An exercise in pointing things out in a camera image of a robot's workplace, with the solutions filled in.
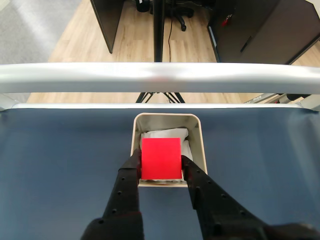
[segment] white cloth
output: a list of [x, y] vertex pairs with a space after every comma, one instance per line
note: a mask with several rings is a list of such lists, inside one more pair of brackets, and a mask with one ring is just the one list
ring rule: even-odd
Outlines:
[[[191, 161], [193, 161], [189, 141], [185, 140], [189, 135], [188, 129], [186, 128], [173, 128], [167, 130], [158, 130], [158, 131], [148, 131], [146, 133], [141, 133], [140, 138], [140, 148], [142, 148], [142, 139], [143, 138], [180, 138], [181, 143], [181, 155], [185, 155]], [[184, 179], [167, 179], [167, 180], [153, 180], [157, 182], [184, 182]]]

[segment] cabinet handle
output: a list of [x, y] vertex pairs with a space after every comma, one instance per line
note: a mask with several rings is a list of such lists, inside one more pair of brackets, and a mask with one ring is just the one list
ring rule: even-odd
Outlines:
[[251, 39], [252, 39], [252, 36], [250, 36], [250, 37], [248, 38], [248, 40], [245, 42], [245, 44], [243, 45], [243, 47], [242, 47], [241, 50], [240, 50], [240, 53], [242, 53], [242, 52], [246, 49], [246, 47], [247, 47], [248, 44], [250, 43]]

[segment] wooden floor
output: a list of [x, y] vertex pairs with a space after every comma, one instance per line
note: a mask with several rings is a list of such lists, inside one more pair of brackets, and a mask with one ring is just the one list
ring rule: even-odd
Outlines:
[[[172, 62], [216, 62], [207, 31], [208, 14], [192, 5], [195, 14], [185, 17], [186, 32], [173, 20], [170, 38]], [[164, 25], [163, 62], [169, 62], [168, 37], [171, 20]], [[102, 36], [90, 0], [82, 0], [58, 41], [49, 62], [153, 62], [153, 16], [138, 12], [132, 0], [124, 3], [118, 30], [110, 54]], [[294, 65], [320, 67], [317, 43]], [[61, 92], [32, 93], [28, 103], [134, 103], [139, 93]], [[187, 103], [243, 103], [259, 93], [182, 93]], [[150, 103], [168, 103], [156, 94]]]

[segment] black cable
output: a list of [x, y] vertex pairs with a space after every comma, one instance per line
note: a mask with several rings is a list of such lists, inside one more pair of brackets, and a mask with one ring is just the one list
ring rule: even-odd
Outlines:
[[170, 46], [170, 37], [171, 37], [171, 32], [172, 32], [172, 13], [173, 10], [171, 10], [171, 27], [170, 27], [170, 34], [169, 34], [169, 39], [168, 39], [168, 44], [169, 44], [169, 63], [171, 63], [171, 46]]

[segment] black pole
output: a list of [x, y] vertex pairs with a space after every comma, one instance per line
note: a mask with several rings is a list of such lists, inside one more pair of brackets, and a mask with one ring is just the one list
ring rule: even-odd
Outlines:
[[162, 62], [165, 28], [165, 0], [153, 0], [154, 62]]

